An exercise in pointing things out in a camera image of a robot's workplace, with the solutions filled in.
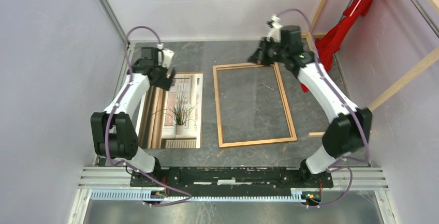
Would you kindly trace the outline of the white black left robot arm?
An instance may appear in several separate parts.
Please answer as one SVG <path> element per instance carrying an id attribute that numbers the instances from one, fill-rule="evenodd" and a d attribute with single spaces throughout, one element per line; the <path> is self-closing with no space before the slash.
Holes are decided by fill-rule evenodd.
<path id="1" fill-rule="evenodd" d="M 163 173 L 156 168 L 156 158 L 139 147 L 139 138 L 131 120 L 137 105 L 150 88 L 170 90 L 175 69 L 171 69 L 174 52 L 162 43 L 143 47 L 140 58 L 130 65 L 122 88 L 102 112 L 91 115 L 94 151 L 112 165 L 125 163 L 143 171 L 149 186 L 162 182 Z"/>

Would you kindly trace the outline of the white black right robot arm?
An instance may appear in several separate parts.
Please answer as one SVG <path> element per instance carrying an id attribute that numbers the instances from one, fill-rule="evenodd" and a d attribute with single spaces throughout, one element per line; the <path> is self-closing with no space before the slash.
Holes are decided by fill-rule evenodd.
<path id="1" fill-rule="evenodd" d="M 359 108 L 337 87 L 315 53 L 304 48 L 299 26 L 272 23 L 269 27 L 247 61 L 262 66 L 283 64 L 312 93 L 329 121 L 321 147 L 300 166 L 300 183 L 312 187 L 319 181 L 319 174 L 337 160 L 366 147 L 372 112 Z"/>

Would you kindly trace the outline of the golden wooden picture frame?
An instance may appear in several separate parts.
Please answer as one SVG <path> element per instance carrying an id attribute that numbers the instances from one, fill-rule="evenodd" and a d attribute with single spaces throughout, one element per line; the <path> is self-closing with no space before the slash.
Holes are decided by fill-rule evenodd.
<path id="1" fill-rule="evenodd" d="M 218 133 L 218 146 L 220 148 L 232 148 L 239 146 L 253 146 L 253 145 L 267 145 L 267 144 L 276 144 L 276 143 L 284 143 L 284 142 L 295 142 L 298 140 L 296 130 L 294 127 L 294 121 L 292 118 L 292 114 L 290 112 L 289 103 L 287 100 L 285 87 L 283 83 L 283 79 L 280 72 L 280 67 L 277 63 L 272 65 L 278 89 L 280 91 L 280 98 L 282 100 L 282 107 L 284 111 L 284 115 L 287 121 L 287 127 L 289 131 L 289 137 L 285 138 L 276 138 L 276 139 L 263 139 L 263 140 L 252 140 L 252 141 L 240 141 L 233 143 L 225 143 L 224 142 L 224 134 L 223 134 L 223 123 L 221 116 L 221 102 L 220 102 L 220 86 L 218 82 L 218 72 L 225 70 L 237 70 L 237 69 L 250 69 L 250 68 L 261 68 L 262 65 L 254 65 L 250 63 L 240 63 L 240 64 L 227 64 L 227 65 L 215 65 L 213 66 L 213 83 L 214 83 L 214 93 L 215 93 L 215 109 L 216 109 L 216 120 L 217 120 L 217 133 Z"/>

